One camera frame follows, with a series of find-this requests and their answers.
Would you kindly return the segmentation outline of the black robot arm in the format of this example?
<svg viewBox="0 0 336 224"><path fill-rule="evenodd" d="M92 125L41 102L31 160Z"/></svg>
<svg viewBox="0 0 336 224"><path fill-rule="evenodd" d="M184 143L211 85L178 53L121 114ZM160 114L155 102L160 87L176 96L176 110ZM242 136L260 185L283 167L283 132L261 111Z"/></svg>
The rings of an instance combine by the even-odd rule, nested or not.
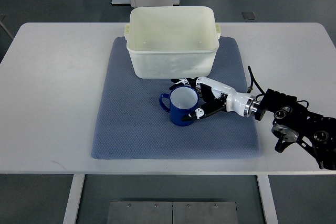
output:
<svg viewBox="0 0 336 224"><path fill-rule="evenodd" d="M320 169L335 170L335 118L310 112L296 97L272 89L261 100L250 98L244 115L260 121L267 111L274 116L271 131L278 139L278 153L297 143L317 161Z"/></svg>

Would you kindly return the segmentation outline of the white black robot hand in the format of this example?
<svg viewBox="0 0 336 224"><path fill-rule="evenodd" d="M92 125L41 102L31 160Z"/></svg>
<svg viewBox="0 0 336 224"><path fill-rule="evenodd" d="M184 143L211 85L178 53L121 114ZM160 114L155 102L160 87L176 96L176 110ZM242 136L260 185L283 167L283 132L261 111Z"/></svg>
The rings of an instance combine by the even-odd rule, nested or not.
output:
<svg viewBox="0 0 336 224"><path fill-rule="evenodd" d="M237 92L234 88L208 77L173 79L169 90L180 86L195 89L204 103L182 116L182 121L200 120L220 111L235 112L240 116L249 117L256 104L256 97L250 93Z"/></svg>

